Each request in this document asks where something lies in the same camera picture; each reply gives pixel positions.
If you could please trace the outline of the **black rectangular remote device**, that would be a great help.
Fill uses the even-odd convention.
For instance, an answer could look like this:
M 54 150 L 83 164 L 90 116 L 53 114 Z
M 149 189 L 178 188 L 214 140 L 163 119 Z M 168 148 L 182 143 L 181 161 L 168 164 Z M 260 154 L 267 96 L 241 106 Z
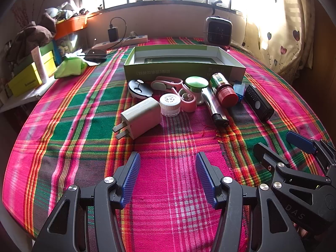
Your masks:
M 253 84 L 247 86 L 244 98 L 262 123 L 273 115 L 274 108 Z

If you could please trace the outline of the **silver black lighter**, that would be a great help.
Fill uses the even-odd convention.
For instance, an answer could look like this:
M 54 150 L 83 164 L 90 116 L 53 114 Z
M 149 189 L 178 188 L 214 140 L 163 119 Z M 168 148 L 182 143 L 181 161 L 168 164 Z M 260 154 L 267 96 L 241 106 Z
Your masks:
M 213 93 L 210 87 L 203 88 L 201 90 L 201 96 L 209 113 L 211 115 L 211 119 L 214 122 L 216 127 L 226 127 L 229 123 L 225 115 L 224 109 L 221 107 L 216 95 Z

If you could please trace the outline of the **blue translucent usb tester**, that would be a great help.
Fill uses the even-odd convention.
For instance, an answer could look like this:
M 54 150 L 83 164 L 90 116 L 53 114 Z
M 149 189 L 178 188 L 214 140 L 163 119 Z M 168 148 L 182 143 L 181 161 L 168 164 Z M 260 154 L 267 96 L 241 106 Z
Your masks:
M 235 82 L 233 85 L 233 89 L 238 96 L 238 102 L 241 102 L 244 98 L 245 83 Z

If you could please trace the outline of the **white usb wall charger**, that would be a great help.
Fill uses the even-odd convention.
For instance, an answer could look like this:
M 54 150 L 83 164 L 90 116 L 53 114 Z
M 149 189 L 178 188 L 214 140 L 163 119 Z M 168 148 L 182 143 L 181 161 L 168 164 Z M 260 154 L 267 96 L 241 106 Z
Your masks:
M 113 127 L 116 138 L 130 136 L 136 139 L 161 122 L 161 107 L 158 101 L 149 97 L 121 113 L 122 122 Z

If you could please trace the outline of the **red cap medicine bottle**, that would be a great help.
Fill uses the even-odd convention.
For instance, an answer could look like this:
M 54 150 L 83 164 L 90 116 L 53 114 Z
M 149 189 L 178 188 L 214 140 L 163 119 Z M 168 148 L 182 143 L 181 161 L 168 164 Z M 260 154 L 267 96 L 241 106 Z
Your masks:
M 209 85 L 222 107 L 231 108 L 237 104 L 239 100 L 238 95 L 223 74 L 213 74 Z

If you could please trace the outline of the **pink ear hook clip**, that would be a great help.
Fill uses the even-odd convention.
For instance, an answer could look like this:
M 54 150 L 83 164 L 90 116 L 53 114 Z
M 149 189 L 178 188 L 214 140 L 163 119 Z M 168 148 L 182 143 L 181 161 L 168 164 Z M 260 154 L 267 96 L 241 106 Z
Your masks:
M 181 109 L 187 113 L 193 113 L 197 108 L 197 98 L 190 89 L 182 84 L 180 88 L 172 87 L 171 91 L 181 100 Z
M 153 90 L 178 93 L 182 89 L 183 80 L 174 77 L 157 76 L 150 86 Z

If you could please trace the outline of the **black oval key fob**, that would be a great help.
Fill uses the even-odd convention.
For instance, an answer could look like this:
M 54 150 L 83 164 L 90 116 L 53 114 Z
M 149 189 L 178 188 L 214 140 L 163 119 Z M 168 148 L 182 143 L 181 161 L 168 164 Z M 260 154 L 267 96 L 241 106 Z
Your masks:
M 143 100 L 153 95 L 153 90 L 150 85 L 142 80 L 130 80 L 127 84 L 127 89 L 133 98 Z

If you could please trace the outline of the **green top round container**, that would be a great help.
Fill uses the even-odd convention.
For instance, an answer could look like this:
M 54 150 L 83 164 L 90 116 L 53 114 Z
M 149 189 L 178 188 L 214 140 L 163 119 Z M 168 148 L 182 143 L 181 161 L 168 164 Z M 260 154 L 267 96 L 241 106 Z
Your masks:
M 202 99 L 202 89 L 208 87 L 209 82 L 207 79 L 199 76 L 190 76 L 185 79 L 185 84 L 188 86 L 190 91 L 197 99 L 197 105 L 202 105 L 204 103 Z

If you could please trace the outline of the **green tissue pack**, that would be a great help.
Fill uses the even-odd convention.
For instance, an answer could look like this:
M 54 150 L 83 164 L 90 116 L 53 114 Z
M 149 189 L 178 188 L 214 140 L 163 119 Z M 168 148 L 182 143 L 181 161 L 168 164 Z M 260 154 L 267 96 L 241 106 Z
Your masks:
M 70 76 L 80 76 L 88 67 L 88 64 L 80 59 L 64 59 L 54 73 L 55 79 L 60 79 Z

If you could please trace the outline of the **heart pattern curtain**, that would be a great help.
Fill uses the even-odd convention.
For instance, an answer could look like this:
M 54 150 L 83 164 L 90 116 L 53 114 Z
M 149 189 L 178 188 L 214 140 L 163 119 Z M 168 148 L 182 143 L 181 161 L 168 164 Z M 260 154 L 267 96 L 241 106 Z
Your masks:
M 313 64 L 314 0 L 231 0 L 245 19 L 237 45 L 292 83 Z

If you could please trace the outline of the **yellow green boxes stack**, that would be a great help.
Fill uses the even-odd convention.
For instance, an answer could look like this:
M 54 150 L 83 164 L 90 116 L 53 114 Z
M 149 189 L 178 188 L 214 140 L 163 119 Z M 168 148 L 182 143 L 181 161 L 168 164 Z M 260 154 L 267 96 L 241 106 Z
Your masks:
M 55 50 L 55 41 L 41 47 L 40 51 L 47 74 L 51 77 L 55 73 L 60 59 L 58 51 Z M 25 57 L 21 64 L 14 68 L 14 77 L 8 82 L 8 87 L 15 97 L 40 85 L 42 85 L 42 80 L 31 55 Z

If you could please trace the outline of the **grey portable fan heater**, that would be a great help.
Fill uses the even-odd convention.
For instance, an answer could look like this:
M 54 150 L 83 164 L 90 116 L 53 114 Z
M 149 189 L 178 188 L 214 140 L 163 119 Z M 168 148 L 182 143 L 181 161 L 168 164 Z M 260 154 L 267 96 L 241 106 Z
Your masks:
M 207 17 L 205 20 L 204 41 L 211 46 L 228 48 L 231 45 L 232 22 L 215 17 Z

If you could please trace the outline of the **black power adapter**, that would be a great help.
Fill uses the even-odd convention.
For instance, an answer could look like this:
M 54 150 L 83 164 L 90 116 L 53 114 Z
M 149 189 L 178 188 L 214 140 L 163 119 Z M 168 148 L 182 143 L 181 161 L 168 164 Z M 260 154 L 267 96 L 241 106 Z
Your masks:
M 109 25 L 108 38 L 110 42 L 116 42 L 119 39 L 118 28 L 114 25 Z

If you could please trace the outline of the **orange storage bin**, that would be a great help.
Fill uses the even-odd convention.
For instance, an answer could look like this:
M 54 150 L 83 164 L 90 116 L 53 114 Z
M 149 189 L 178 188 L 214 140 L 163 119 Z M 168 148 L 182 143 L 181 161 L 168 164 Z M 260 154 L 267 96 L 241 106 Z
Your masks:
M 84 29 L 87 27 L 87 16 L 80 15 L 67 19 L 66 21 L 56 23 L 55 40 L 63 38 L 75 31 Z

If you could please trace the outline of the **brown checked cloth bag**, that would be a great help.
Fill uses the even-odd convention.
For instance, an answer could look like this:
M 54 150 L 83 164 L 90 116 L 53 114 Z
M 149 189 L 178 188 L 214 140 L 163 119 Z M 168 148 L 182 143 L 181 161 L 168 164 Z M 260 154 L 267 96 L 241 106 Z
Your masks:
M 56 20 L 44 13 L 38 24 L 31 21 L 17 33 L 13 44 L 6 53 L 5 60 L 9 63 L 19 64 L 35 47 L 45 46 L 53 40 L 55 35 Z

